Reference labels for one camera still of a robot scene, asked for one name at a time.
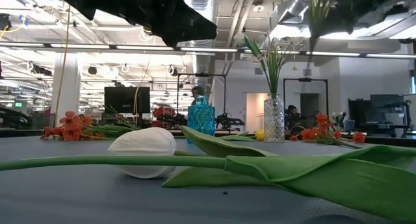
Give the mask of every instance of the white tulip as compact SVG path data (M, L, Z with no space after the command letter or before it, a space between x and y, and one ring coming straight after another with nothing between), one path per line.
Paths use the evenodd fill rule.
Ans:
M107 149L114 155L127 156L172 156L175 150L176 141L172 133L158 127L125 133ZM120 167L126 174L141 179L164 177L175 169L174 166Z

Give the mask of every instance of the person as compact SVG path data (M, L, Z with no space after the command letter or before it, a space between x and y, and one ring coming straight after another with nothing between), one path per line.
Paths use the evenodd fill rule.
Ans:
M203 91L203 88L201 86L195 86L192 89L192 96L194 97L194 100L193 100L191 105L193 105L193 106L196 105L196 98L199 95L205 95L205 92Z
M292 129L294 126L299 125L299 122L303 119L306 119L304 116L298 113L298 109L294 105L289 105L287 107L288 111L288 120L287 128Z

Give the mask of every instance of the gray tabletop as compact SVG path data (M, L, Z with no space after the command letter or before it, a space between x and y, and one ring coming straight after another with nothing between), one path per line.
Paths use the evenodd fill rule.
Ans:
M279 155L344 153L301 142L237 142ZM105 154L109 141L62 142L3 138L0 161ZM177 140L177 149L200 152ZM279 188L162 188L114 166L61 166L0 172L0 223L397 223Z

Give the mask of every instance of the pillar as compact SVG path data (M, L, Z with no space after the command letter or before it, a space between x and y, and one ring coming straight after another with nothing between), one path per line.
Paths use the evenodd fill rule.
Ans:
M65 112L74 111L78 114L81 73L83 71L83 64L80 61L80 58L80 55L74 53L68 53L66 55L64 78L62 80L58 104L58 93L59 86L61 85L60 79L63 70L64 54L57 53L56 55L51 103L51 114L55 114L55 126L60 126L59 120L65 116Z

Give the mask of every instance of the lemon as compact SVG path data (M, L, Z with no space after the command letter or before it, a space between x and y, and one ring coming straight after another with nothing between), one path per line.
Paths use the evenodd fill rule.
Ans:
M265 130L258 130L254 133L255 139L263 141L265 139Z

